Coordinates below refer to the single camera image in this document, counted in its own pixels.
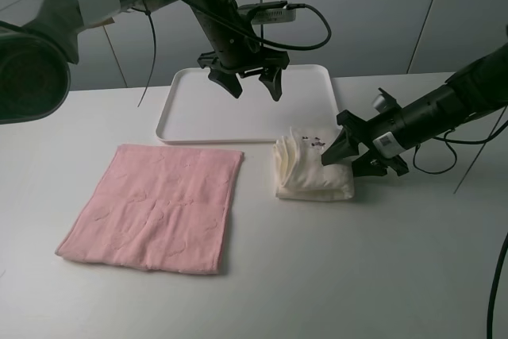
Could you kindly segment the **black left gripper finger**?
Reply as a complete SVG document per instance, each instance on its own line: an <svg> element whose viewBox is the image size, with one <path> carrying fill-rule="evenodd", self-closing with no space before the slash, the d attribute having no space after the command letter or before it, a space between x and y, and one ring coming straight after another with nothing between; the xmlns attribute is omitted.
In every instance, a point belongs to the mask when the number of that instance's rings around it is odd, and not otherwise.
<svg viewBox="0 0 508 339"><path fill-rule="evenodd" d="M211 69L208 79L231 94L234 98L239 98L243 92L241 84L235 74L224 73L223 71Z"/></svg>
<svg viewBox="0 0 508 339"><path fill-rule="evenodd" d="M283 94L281 67L266 67L259 74L259 81L267 88L271 98L278 102Z"/></svg>

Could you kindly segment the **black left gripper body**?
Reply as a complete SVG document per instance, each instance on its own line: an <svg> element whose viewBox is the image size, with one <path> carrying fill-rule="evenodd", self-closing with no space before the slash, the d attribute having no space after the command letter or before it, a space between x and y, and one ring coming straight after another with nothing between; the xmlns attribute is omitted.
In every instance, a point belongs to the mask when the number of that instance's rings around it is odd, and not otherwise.
<svg viewBox="0 0 508 339"><path fill-rule="evenodd" d="M252 25L258 13L282 10L287 1L238 6L235 0L193 0L191 9L208 38L212 52L203 53L198 65L210 77L237 77L277 73L287 68L289 55L256 40Z"/></svg>

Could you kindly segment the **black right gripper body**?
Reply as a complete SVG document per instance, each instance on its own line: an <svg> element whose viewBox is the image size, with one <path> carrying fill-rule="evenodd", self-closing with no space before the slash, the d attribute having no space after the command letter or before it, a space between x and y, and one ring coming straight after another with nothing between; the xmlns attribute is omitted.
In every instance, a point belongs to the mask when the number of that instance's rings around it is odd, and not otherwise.
<svg viewBox="0 0 508 339"><path fill-rule="evenodd" d="M349 127L359 144L359 158L368 150L381 155L396 175L409 172L401 154L441 133L456 128L468 116L468 109L451 87L443 85L397 110L364 120L344 110L337 115L337 124Z"/></svg>

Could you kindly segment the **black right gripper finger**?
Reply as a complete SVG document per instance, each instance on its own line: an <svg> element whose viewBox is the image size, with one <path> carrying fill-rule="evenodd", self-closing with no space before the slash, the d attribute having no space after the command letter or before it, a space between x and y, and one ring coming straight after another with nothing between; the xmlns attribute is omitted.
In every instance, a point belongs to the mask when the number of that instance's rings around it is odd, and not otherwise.
<svg viewBox="0 0 508 339"><path fill-rule="evenodd" d="M322 153L321 164L323 166L338 164L349 157L357 156L359 144L355 133L344 126L335 141Z"/></svg>
<svg viewBox="0 0 508 339"><path fill-rule="evenodd" d="M387 175L387 166L380 154L374 150L368 150L352 162L352 173L355 178L382 177Z"/></svg>

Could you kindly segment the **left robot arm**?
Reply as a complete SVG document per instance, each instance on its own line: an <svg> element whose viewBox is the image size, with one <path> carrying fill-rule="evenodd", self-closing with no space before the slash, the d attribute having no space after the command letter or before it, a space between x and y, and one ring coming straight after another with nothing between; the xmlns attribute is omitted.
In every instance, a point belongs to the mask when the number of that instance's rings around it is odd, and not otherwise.
<svg viewBox="0 0 508 339"><path fill-rule="evenodd" d="M54 113L79 62L78 36L127 10L151 14L174 2L193 11L211 44L198 65L234 97L240 80L255 75L274 100L282 95L289 56L262 42L252 29L261 5L235 0L1 0L1 121L35 121Z"/></svg>

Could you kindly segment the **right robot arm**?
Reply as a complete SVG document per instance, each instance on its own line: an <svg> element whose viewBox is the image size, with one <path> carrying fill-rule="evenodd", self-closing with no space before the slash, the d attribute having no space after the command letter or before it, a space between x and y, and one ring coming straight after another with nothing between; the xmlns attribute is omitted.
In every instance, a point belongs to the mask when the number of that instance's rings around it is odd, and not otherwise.
<svg viewBox="0 0 508 339"><path fill-rule="evenodd" d="M374 108L378 114L365 121L344 110L337 115L341 132L322 153L328 166L352 158L355 177L385 176L389 169L408 173L402 153L435 139L452 147L448 134L507 105L507 47L503 45L449 77L443 85L400 106L380 91Z"/></svg>

